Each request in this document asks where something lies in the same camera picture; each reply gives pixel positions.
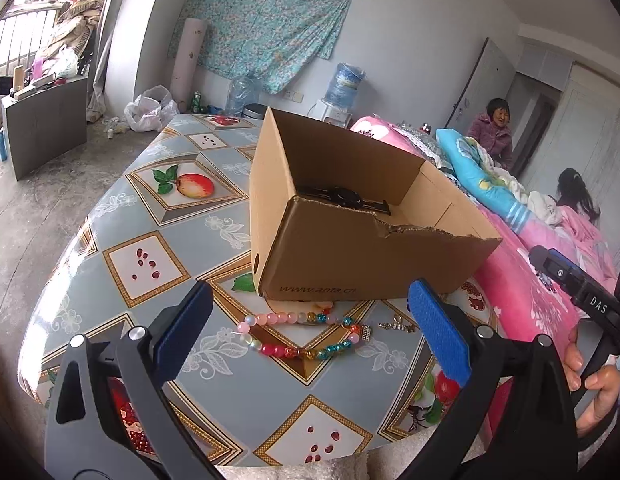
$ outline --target fruit print tablecloth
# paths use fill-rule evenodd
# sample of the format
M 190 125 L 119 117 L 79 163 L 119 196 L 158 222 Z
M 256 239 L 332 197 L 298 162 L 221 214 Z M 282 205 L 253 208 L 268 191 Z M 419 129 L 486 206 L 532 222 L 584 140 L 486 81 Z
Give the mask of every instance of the fruit print tablecloth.
M 282 307 L 250 286 L 248 179 L 259 127 L 260 121 L 177 115 L 77 226 L 22 345 L 18 380 L 29 395 L 48 403 L 72 335 L 103 341 L 135 324 L 148 326 L 163 307 L 178 304 L 194 280 L 207 280 L 215 291 L 212 316 L 165 393 L 213 463 L 326 460 L 440 420 L 454 385 L 440 376 L 423 336 L 378 327 L 395 314 L 411 322 L 406 300 L 334 304 L 340 316 L 372 326 L 372 338 L 323 362 L 248 352 L 232 333 L 247 313 Z M 448 301 L 500 330 L 474 280 Z M 342 330 L 274 326 L 269 335 L 271 342 L 322 348 Z M 122 422 L 136 449 L 152 458 L 117 381 L 110 389 Z

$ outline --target floral curtain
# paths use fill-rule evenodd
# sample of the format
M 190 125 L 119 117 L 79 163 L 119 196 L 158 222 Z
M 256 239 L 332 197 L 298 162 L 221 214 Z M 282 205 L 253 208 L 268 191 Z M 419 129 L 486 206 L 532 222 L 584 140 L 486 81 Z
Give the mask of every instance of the floral curtain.
M 187 0 L 172 34 L 174 57 L 186 18 L 207 20 L 198 64 L 226 78 L 250 70 L 280 92 L 314 56 L 329 59 L 351 0 Z

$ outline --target gray floor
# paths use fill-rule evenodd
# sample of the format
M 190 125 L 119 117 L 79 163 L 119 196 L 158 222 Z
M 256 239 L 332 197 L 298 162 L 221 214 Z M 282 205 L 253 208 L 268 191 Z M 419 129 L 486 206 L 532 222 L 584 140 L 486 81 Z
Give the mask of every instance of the gray floor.
M 36 300 L 65 245 L 98 199 L 154 139 L 128 131 L 107 139 L 101 124 L 88 142 L 16 182 L 0 161 L 0 374 L 12 426 L 43 458 L 45 409 L 16 382 L 16 361 Z

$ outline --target beaded bracelet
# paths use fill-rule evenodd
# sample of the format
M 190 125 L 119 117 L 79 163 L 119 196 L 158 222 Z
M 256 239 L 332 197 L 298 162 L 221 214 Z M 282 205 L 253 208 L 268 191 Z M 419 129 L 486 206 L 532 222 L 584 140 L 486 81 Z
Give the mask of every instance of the beaded bracelet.
M 316 326 L 318 324 L 341 324 L 343 328 L 347 328 L 350 334 L 345 341 L 334 345 L 327 345 L 319 350 L 304 350 L 295 346 L 274 345 L 271 343 L 262 343 L 250 334 L 250 328 L 254 325 L 275 325 L 275 324 L 304 324 Z M 305 358 L 309 360 L 316 359 L 324 361 L 333 354 L 343 352 L 352 345 L 356 345 L 359 341 L 370 341 L 371 329 L 368 325 L 357 325 L 350 316 L 346 316 L 340 320 L 336 314 L 315 314 L 314 312 L 280 312 L 275 314 L 258 314 L 257 316 L 246 316 L 245 320 L 240 322 L 236 327 L 238 333 L 241 334 L 241 341 L 247 344 L 251 350 L 260 352 L 265 356 L 274 356 L 279 358 L 294 359 Z

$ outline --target black hair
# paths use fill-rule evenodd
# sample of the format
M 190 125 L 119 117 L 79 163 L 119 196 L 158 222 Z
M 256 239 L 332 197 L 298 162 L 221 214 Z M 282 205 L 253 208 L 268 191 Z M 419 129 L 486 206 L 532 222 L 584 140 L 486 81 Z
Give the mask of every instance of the black hair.
M 492 99 L 487 107 L 485 107 L 485 111 L 488 112 L 488 117 L 492 120 L 492 116 L 494 112 L 499 108 L 504 108 L 507 111 L 508 115 L 510 114 L 510 107 L 508 106 L 508 102 L 505 99 Z
M 559 202 L 557 205 L 567 205 L 577 211 L 578 205 L 590 218 L 590 222 L 594 222 L 601 216 L 601 211 L 594 207 L 592 197 L 586 189 L 586 183 L 583 182 L 578 171 L 568 168 L 563 170 L 559 175 Z

